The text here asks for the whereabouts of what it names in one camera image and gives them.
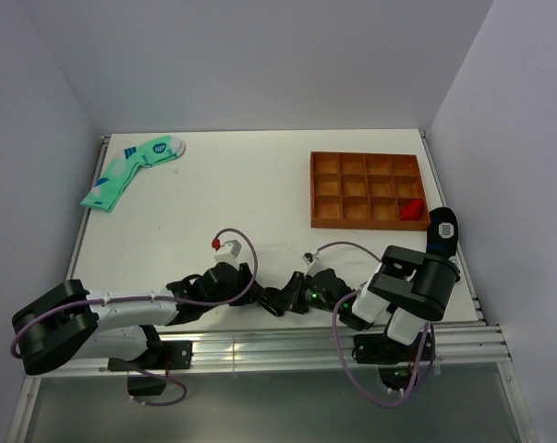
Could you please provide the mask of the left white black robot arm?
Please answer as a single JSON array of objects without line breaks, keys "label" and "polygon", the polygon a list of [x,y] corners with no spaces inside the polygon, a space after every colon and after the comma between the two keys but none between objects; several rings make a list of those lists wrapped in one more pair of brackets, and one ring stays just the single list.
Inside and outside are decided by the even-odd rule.
[{"label": "left white black robot arm", "polygon": [[30,376],[92,358],[150,369],[169,356],[158,328],[195,322],[217,306],[248,305],[264,295],[256,270],[246,263],[218,263],[150,293],[90,291],[77,279],[67,280],[12,317],[10,352]]}]

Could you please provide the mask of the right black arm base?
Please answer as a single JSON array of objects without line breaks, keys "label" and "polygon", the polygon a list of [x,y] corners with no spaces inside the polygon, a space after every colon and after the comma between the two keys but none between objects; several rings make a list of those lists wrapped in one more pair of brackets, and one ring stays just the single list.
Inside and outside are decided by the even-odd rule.
[{"label": "right black arm base", "polygon": [[418,356],[422,334],[415,341],[403,345],[384,334],[358,334],[354,336],[353,359],[362,365],[377,365],[383,385],[392,390],[408,389]]}]

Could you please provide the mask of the black white striped sock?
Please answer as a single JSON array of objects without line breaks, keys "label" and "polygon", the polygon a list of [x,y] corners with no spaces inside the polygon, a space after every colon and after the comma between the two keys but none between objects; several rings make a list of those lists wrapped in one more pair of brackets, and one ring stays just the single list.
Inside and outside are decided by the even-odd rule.
[{"label": "black white striped sock", "polygon": [[279,290],[267,287],[259,299],[259,304],[275,317],[281,317],[292,310],[293,292],[290,290]]}]

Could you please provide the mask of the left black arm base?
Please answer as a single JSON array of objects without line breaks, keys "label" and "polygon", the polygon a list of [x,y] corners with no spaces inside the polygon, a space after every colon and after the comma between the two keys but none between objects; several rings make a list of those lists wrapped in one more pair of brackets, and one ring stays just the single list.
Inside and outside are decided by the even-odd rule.
[{"label": "left black arm base", "polygon": [[[175,370],[190,369],[193,343],[191,341],[162,341],[144,355],[128,362],[110,358],[109,372],[127,372],[127,393],[134,402],[150,407],[164,407],[180,403],[188,395],[186,385],[172,377]],[[174,400],[155,401],[167,387],[179,388]]]}]

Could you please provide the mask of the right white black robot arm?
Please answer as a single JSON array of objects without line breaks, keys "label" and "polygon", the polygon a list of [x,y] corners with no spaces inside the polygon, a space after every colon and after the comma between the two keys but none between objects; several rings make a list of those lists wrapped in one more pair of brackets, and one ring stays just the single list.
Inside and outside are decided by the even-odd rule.
[{"label": "right white black robot arm", "polygon": [[295,272],[270,300],[281,312],[333,311],[337,322],[358,331],[387,315],[382,349],[400,360],[413,350],[427,324],[443,318],[459,280],[460,270],[451,259],[390,245],[357,293],[333,269],[323,269],[311,276]]}]

